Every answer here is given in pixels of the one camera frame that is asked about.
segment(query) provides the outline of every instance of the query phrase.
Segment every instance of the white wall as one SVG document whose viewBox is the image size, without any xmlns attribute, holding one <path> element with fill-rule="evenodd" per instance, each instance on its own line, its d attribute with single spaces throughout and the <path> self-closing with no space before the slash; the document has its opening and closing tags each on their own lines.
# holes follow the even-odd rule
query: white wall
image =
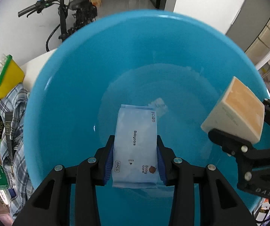
<svg viewBox="0 0 270 226">
<path fill-rule="evenodd" d="M 44 9 L 42 14 L 34 13 L 28 18 L 26 15 L 18 18 L 18 11 L 36 1 L 0 0 L 0 53 L 13 55 L 13 59 L 19 65 L 46 52 L 46 40 L 60 23 L 57 5 Z M 73 25 L 72 13 L 73 11 L 69 11 L 67 28 Z M 59 35 L 60 29 L 49 41 L 50 50 L 60 45 Z"/>
<path fill-rule="evenodd" d="M 174 12 L 201 20 L 226 33 L 245 0 L 176 0 Z"/>
</svg>

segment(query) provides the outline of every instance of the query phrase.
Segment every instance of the blue checkered cloth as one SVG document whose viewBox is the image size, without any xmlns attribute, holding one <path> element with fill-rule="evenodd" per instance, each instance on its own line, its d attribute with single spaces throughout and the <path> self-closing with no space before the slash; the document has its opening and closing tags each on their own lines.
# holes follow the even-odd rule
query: blue checkered cloth
<svg viewBox="0 0 270 226">
<path fill-rule="evenodd" d="M 24 89 L 23 84 L 20 83 L 0 101 L 0 115 L 4 123 L 5 112 L 13 112 L 13 120 L 11 122 L 10 132 L 12 147 L 15 150 L 13 167 L 11 167 L 8 159 L 5 129 L 2 134 L 2 141 L 0 145 L 1 164 L 3 168 L 14 177 L 18 191 L 16 197 L 12 198 L 10 203 L 10 214 L 13 219 L 18 216 L 21 209 L 34 192 L 34 188 L 27 172 L 23 145 L 24 113 L 26 110 L 28 95 L 28 91 Z"/>
</svg>

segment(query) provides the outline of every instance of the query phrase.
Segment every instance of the bicycle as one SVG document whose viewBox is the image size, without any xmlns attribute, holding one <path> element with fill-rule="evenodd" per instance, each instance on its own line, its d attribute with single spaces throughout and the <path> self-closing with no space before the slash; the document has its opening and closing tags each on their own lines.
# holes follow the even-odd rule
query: bicycle
<svg viewBox="0 0 270 226">
<path fill-rule="evenodd" d="M 47 52 L 49 52 L 49 40 L 59 27 L 61 28 L 61 35 L 59 36 L 59 39 L 63 42 L 75 31 L 93 22 L 93 19 L 96 20 L 97 16 L 97 8 L 90 2 L 90 0 L 69 0 L 68 5 L 65 5 L 65 0 L 38 0 L 35 4 L 19 11 L 18 17 L 21 17 L 28 13 L 26 16 L 28 18 L 28 16 L 32 13 L 41 13 L 43 9 L 50 7 L 54 4 L 59 5 L 58 14 L 60 16 L 60 23 L 51 32 L 46 41 Z M 73 14 L 73 17 L 76 20 L 73 26 L 67 30 L 66 18 L 68 16 L 68 9 L 76 11 L 76 13 Z"/>
</svg>

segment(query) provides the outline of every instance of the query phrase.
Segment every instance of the yellow plastic container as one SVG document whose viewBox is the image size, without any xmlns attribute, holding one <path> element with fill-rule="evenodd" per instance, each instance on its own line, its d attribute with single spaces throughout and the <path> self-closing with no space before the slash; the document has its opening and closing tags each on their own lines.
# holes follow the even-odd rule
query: yellow plastic container
<svg viewBox="0 0 270 226">
<path fill-rule="evenodd" d="M 0 74 L 0 99 L 4 98 L 18 83 L 23 82 L 24 76 L 24 72 L 13 61 L 12 55 L 8 55 Z"/>
</svg>

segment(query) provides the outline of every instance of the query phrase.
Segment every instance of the green lid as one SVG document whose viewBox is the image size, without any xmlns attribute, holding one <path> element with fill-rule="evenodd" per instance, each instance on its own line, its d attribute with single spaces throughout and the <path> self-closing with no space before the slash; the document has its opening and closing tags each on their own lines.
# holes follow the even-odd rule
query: green lid
<svg viewBox="0 0 270 226">
<path fill-rule="evenodd" d="M 5 65 L 4 65 L 3 69 L 2 69 L 1 74 L 0 74 L 0 85 L 1 85 L 1 83 L 3 81 L 3 77 L 4 77 L 5 73 L 6 73 L 6 70 L 7 70 L 8 66 L 9 66 L 9 62 L 12 60 L 12 58 L 13 58 L 13 56 L 10 55 L 10 54 L 7 56 L 7 61 L 6 61 Z"/>
</svg>

